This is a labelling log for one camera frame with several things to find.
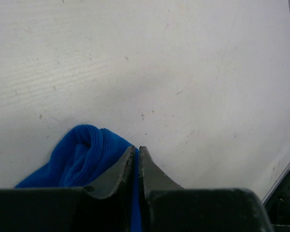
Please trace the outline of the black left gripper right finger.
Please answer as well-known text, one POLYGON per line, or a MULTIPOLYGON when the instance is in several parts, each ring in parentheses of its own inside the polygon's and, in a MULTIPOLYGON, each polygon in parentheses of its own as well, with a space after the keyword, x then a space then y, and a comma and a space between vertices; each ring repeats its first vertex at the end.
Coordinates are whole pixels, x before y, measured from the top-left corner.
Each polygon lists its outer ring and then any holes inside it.
POLYGON ((140 211, 144 232, 270 232, 257 195, 245 188, 185 189, 139 149, 140 211))

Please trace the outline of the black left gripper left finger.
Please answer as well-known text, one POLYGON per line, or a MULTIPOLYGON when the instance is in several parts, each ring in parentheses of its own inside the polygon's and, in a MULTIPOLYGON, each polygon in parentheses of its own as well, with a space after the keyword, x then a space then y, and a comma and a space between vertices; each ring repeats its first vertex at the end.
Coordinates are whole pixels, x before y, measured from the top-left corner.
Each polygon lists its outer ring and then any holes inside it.
POLYGON ((84 187, 0 189, 0 232, 128 232, 135 147, 84 187))

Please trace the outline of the blue microfiber towel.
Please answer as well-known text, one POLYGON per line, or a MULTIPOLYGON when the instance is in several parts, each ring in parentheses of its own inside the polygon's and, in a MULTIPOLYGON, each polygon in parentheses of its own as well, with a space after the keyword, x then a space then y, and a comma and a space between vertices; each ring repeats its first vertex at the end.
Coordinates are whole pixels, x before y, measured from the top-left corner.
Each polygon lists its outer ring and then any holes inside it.
POLYGON ((78 125, 59 141, 49 161, 16 188, 83 187, 111 168, 130 146, 108 129, 78 125))

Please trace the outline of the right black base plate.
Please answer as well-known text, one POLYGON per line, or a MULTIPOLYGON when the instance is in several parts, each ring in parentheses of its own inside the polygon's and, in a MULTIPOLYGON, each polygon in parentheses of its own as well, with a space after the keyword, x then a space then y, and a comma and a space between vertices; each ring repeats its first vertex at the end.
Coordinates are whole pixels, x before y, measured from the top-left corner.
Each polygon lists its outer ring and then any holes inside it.
POLYGON ((290 171, 264 204, 276 232, 290 232, 290 171))

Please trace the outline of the aluminium mounting rail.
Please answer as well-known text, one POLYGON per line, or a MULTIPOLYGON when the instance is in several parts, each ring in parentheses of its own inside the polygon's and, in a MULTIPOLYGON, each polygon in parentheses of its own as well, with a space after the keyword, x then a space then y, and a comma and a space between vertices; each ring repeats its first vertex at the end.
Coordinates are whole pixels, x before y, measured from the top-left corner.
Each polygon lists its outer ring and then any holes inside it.
POLYGON ((287 173, 290 171, 290 162, 286 166, 286 168, 283 170, 282 174, 278 177, 278 179, 274 182, 270 190, 266 193, 265 197, 262 200, 263 204, 266 204, 271 196, 273 195, 274 191, 278 188, 278 185, 282 182, 282 180, 285 178, 287 173))

